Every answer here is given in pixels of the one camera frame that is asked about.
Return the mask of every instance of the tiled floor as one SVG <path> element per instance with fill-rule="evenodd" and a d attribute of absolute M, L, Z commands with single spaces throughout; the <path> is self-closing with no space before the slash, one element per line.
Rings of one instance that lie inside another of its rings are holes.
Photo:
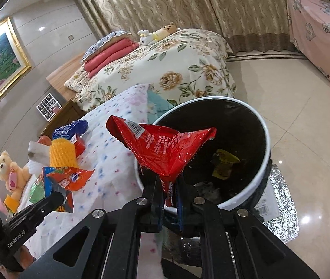
<path fill-rule="evenodd" d="M 236 98 L 266 119 L 272 159 L 294 200 L 300 230 L 288 246 L 329 279 L 330 84 L 308 60 L 243 60 L 228 67 Z"/>

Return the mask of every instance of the curtain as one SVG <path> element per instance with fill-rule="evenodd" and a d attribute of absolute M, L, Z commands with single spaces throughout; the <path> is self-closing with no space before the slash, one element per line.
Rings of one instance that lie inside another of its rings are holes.
<path fill-rule="evenodd" d="M 233 51 L 294 50 L 286 0 L 77 0 L 99 35 L 155 31 L 172 21 L 223 35 Z"/>

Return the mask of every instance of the teal cloth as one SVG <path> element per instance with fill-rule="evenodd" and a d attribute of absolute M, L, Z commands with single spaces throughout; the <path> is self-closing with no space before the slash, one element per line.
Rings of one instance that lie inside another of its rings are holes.
<path fill-rule="evenodd" d="M 174 107 L 174 105 L 171 105 L 152 90 L 147 91 L 147 101 L 149 107 L 147 119 L 149 124 L 153 124 L 155 120 Z"/>

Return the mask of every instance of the bed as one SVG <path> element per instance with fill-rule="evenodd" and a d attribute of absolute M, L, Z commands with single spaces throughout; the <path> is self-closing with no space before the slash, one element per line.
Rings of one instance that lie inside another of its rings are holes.
<path fill-rule="evenodd" d="M 25 243 L 35 258 L 40 257 L 96 208 L 103 208 L 107 212 L 117 210 L 128 201 L 141 196 L 134 175 L 134 155 L 110 135 L 105 123 L 111 114 L 138 123 L 147 123 L 148 120 L 151 122 L 157 118 L 157 112 L 161 110 L 149 100 L 148 89 L 148 84 L 133 86 L 83 117 L 88 121 L 89 127 L 82 137 L 86 150 L 79 156 L 78 162 L 80 168 L 95 171 L 81 190 L 73 192 L 73 213 L 50 213 L 37 227 L 37 232 Z M 24 189 L 18 210 L 31 204 L 30 188 L 35 180 L 36 177 L 32 176 Z M 155 234 L 142 234 L 138 279 L 163 278 L 161 254 L 156 246 L 161 245 L 161 242 L 156 243 L 156 238 L 158 237 Z"/>
<path fill-rule="evenodd" d="M 65 85 L 78 92 L 74 101 L 84 111 L 139 83 L 151 84 L 155 93 L 175 106 L 198 97 L 233 97 L 236 87 L 226 65 L 231 52 L 219 34 L 183 29 L 156 44 L 139 47 L 91 79 L 77 71 Z"/>
<path fill-rule="evenodd" d="M 287 0 L 290 41 L 330 81 L 330 3 Z"/>

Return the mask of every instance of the pink pillow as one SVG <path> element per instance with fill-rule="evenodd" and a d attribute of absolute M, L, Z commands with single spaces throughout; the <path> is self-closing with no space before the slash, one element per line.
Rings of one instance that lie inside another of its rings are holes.
<path fill-rule="evenodd" d="M 97 68 L 91 71 L 89 73 L 89 78 L 92 78 L 94 75 L 96 75 L 98 71 L 101 70 L 104 66 L 108 65 L 109 63 L 112 63 L 113 61 L 121 59 L 122 57 L 128 55 L 130 52 L 134 51 L 138 47 L 139 47 L 139 43 L 135 43 L 118 52 L 115 52 L 114 54 L 106 58 L 106 60 L 103 63 L 101 63 Z"/>
<path fill-rule="evenodd" d="M 84 68 L 87 72 L 93 71 L 97 68 L 101 63 L 103 63 L 110 55 L 118 52 L 130 45 L 133 44 L 133 41 L 129 38 L 124 38 L 117 43 L 114 43 L 112 46 L 103 50 L 101 53 L 93 57 L 91 60 L 87 61 L 84 65 Z"/>

